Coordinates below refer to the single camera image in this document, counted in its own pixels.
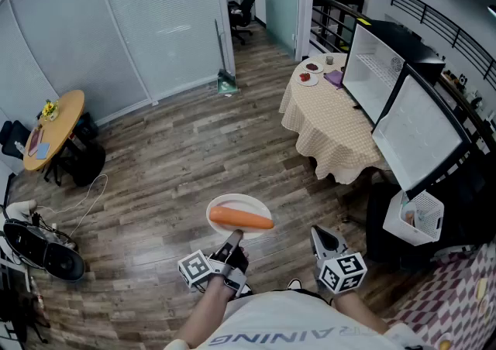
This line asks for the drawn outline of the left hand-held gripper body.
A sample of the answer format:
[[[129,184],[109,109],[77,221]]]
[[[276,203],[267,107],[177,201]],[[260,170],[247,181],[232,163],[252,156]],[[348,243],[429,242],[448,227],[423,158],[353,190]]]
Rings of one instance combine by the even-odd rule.
[[[238,245],[223,245],[217,252],[206,256],[197,251],[177,263],[177,269],[192,291],[204,293],[213,276],[223,278],[224,284],[234,290],[234,297],[249,291],[246,278],[248,259]]]

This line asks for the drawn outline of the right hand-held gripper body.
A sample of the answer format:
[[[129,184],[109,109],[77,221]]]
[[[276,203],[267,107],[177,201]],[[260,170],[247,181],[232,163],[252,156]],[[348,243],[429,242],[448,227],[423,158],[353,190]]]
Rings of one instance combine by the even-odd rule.
[[[367,274],[367,266],[359,252],[324,259],[318,262],[318,281],[333,294],[355,290]]]

